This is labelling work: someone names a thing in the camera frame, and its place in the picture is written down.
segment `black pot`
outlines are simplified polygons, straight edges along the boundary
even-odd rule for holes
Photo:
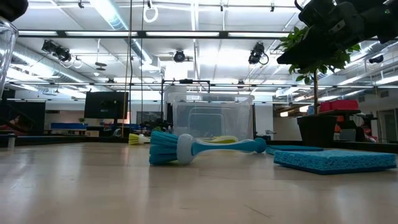
[[[303,116],[297,118],[304,146],[331,147],[336,116]]]

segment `sponge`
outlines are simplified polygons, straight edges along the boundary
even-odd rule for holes
[[[323,149],[320,148],[320,147],[310,147],[310,146],[270,146],[270,145],[267,145],[266,153],[274,155],[275,150],[290,151],[290,152],[323,151]]]
[[[321,175],[381,171],[397,167],[395,154],[343,150],[321,152],[276,150],[274,163]]]

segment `stage light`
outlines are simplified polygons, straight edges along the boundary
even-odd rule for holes
[[[185,54],[183,50],[177,50],[177,52],[174,55],[174,61],[175,62],[183,62],[185,60]]]

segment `blue dish brush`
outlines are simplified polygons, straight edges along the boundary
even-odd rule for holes
[[[174,134],[154,131],[150,137],[149,163],[162,165],[178,161],[179,164],[186,165],[191,163],[199,153],[215,149],[262,153],[266,150],[263,141],[263,139],[258,138],[231,144],[214,144],[197,141],[189,134],[178,137]]]

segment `television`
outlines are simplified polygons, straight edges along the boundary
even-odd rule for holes
[[[129,93],[88,92],[86,94],[85,118],[126,119],[128,100]]]

